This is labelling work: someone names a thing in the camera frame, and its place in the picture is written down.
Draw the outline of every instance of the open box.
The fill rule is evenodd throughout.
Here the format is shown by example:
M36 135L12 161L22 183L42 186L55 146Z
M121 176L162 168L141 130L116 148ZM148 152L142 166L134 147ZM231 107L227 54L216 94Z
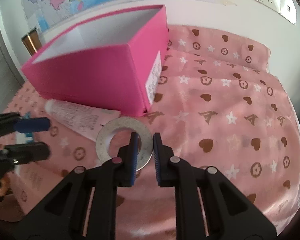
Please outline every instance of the open box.
M128 8L68 28L22 71L43 98L142 116L153 103L167 43L165 6Z

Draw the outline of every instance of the metallic gold cylinder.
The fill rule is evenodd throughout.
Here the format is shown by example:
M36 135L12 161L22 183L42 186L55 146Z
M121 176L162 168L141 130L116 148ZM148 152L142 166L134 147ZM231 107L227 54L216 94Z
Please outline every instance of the metallic gold cylinder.
M26 46L31 56L35 54L38 51L38 49L42 47L36 28L28 32L25 36L21 38L21 40L23 44Z

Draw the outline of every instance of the white wall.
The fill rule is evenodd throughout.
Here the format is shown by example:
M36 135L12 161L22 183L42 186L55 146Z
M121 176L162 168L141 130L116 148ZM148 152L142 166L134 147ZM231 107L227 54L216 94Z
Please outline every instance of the white wall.
M197 25L229 31L259 41L271 49L269 68L287 91L300 118L300 7L297 7L297 23L291 24L282 16L253 0L222 0L209 3L200 0L117 0L88 9L52 27L43 33L46 42L55 35L89 17L148 4L165 4L169 24ZM18 7L11 9L11 4ZM0 0L4 29L20 65L28 58L28 52L20 38L27 32L20 0Z

